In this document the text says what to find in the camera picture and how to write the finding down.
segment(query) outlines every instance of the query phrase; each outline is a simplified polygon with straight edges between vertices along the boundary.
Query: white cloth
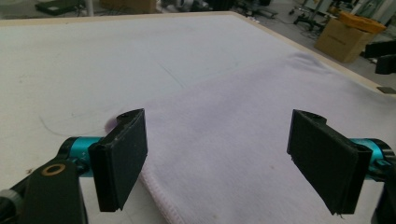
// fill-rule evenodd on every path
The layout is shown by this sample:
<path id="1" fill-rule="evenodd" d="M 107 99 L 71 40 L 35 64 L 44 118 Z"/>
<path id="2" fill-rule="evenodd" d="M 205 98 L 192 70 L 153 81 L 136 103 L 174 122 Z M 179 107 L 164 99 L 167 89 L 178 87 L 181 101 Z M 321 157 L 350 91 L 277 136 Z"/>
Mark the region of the white cloth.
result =
<path id="1" fill-rule="evenodd" d="M 396 100 L 305 53 L 142 106 L 142 178 L 175 224 L 370 223 L 381 185 L 364 184 L 355 215 L 332 217 L 286 152 L 292 109 L 327 118 L 346 137 L 375 137 L 396 148 Z"/>

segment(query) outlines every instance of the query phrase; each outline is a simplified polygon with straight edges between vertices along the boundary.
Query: gray floor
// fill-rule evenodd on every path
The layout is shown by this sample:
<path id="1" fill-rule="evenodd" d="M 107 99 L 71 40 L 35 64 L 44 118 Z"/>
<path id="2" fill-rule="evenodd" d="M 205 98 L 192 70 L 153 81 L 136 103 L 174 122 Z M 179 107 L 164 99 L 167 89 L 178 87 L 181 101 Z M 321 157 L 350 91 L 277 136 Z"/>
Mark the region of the gray floor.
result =
<path id="1" fill-rule="evenodd" d="M 38 1 L 45 0 L 0 0 L 0 19 L 35 19 L 35 18 L 48 18 L 51 17 L 45 13 L 38 12 L 35 10 L 35 4 Z M 278 12 L 275 19 L 267 19 L 263 16 L 256 16 L 256 20 L 260 22 L 261 25 L 309 48 L 313 51 L 328 57 L 319 50 L 315 49 L 313 46 L 318 38 L 318 32 L 308 32 L 306 24 L 299 23 L 298 25 L 292 24 L 296 17 L 301 14 L 301 12 L 296 11 L 293 15 L 289 15 L 291 9 L 297 4 L 292 0 L 274 0 L 269 8 Z M 93 0 L 93 8 L 95 11 L 95 16 L 115 16 L 123 14 L 117 10 L 108 10 L 100 7 L 99 0 Z M 77 17 L 86 15 L 85 11 L 80 12 L 70 12 L 57 17 Z M 325 21 L 325 18 L 317 16 L 317 21 Z M 379 35 L 376 40 L 381 40 L 384 37 Z M 366 77 L 373 82 L 377 83 L 379 86 L 392 87 L 396 90 L 396 74 L 392 75 L 377 75 L 375 74 L 375 64 L 369 62 L 366 59 L 358 58 L 354 63 L 339 63 L 342 66 L 354 71 L 355 73 Z"/>

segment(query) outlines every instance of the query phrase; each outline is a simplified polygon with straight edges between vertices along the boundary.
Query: brown box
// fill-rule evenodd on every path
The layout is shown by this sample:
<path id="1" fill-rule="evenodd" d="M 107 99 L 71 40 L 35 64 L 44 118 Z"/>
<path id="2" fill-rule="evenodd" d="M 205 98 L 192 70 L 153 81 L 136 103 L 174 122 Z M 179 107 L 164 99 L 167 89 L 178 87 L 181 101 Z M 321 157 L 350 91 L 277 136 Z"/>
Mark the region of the brown box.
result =
<path id="1" fill-rule="evenodd" d="M 100 0 L 103 8 L 132 14 L 155 13 L 156 3 L 156 0 Z"/>
<path id="2" fill-rule="evenodd" d="M 315 44 L 315 48 L 341 63 L 352 63 L 374 37 L 375 34 L 348 27 L 338 20 L 331 19 Z"/>

